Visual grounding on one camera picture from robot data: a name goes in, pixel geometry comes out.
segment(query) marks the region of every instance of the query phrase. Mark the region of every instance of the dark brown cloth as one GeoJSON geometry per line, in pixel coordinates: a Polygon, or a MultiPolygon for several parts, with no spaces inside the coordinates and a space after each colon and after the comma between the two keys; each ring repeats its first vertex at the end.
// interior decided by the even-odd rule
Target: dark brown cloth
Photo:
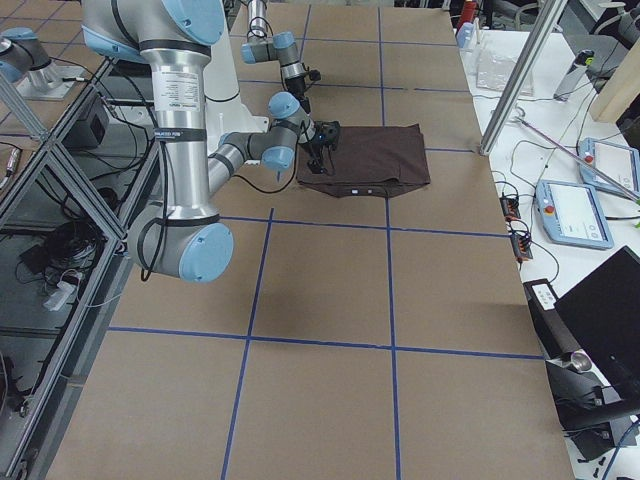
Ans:
{"type": "Polygon", "coordinates": [[[334,197],[390,198],[431,182],[418,125],[342,127],[338,149],[331,156],[335,172],[325,151],[328,174],[313,174],[307,167],[308,154],[299,149],[298,183],[334,197]]]}

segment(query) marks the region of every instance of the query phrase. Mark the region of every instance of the white desk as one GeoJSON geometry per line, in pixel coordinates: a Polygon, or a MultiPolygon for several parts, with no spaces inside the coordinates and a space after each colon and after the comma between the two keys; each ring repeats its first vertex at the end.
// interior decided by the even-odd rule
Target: white desk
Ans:
{"type": "MultiPolygon", "coordinates": [[[[483,32],[487,36],[483,41],[483,48],[491,49],[504,56],[517,57],[527,38],[524,32],[483,32]]],[[[500,93],[476,87],[476,74],[473,71],[474,54],[461,52],[465,68],[467,70],[467,81],[469,89],[474,95],[474,106],[478,116],[478,122],[482,131],[486,128],[491,112],[498,103],[496,99],[478,97],[499,97],[500,93]]],[[[552,34],[543,51],[543,55],[533,68],[533,96],[521,96],[523,101],[518,105],[524,108],[526,119],[538,129],[544,131],[548,136],[559,141],[563,145],[575,145],[578,139],[580,128],[585,118],[587,108],[595,91],[584,81],[578,83],[578,87],[584,87],[575,91],[566,103],[551,101],[526,101],[533,99],[549,99],[564,76],[567,68],[573,60],[573,53],[561,34],[552,34]]],[[[604,138],[618,133],[619,130],[614,124],[596,123],[587,115],[582,135],[580,138],[594,137],[604,138]]],[[[520,124],[508,124],[502,131],[499,140],[491,152],[490,161],[494,172],[501,172],[506,177],[506,181],[514,184],[520,194],[532,194],[531,186],[522,182],[509,172],[511,154],[516,144],[521,140],[529,140],[539,145],[548,146],[547,142],[535,132],[520,124]]],[[[622,135],[617,135],[610,139],[617,143],[626,142],[622,135]]],[[[536,184],[540,175],[545,179],[563,180],[581,183],[577,164],[565,153],[556,150],[545,150],[530,144],[521,144],[515,155],[513,170],[519,176],[536,184]]],[[[501,173],[494,173],[496,181],[504,180],[501,173]]],[[[496,185],[498,192],[502,192],[504,185],[496,185]]],[[[506,193],[512,192],[510,187],[506,187],[506,193]]],[[[632,202],[612,195],[599,193],[601,204],[607,216],[627,217],[638,214],[638,207],[632,202]]],[[[530,226],[533,240],[549,249],[558,259],[560,272],[558,278],[553,283],[558,295],[562,296],[574,285],[576,285],[587,274],[592,272],[597,266],[604,262],[614,252],[622,246],[628,245],[636,253],[640,253],[640,231],[635,228],[637,221],[610,221],[609,228],[615,241],[613,249],[599,251],[586,248],[568,247],[549,242],[546,233],[543,231],[539,214],[533,212],[533,222],[531,222],[532,197],[520,199],[520,212],[526,223],[530,226]]],[[[540,248],[533,246],[534,259],[525,262],[522,266],[520,276],[523,282],[538,278],[552,278],[555,275],[556,267],[553,259],[540,248]]],[[[567,442],[572,465],[577,478],[592,478],[597,461],[591,464],[579,464],[576,459],[580,457],[574,444],[567,442]]],[[[599,477],[602,477],[604,468],[600,466],[599,477]]],[[[609,472],[608,479],[615,479],[616,476],[640,477],[640,447],[624,448],[618,455],[614,467],[609,472]]]]}

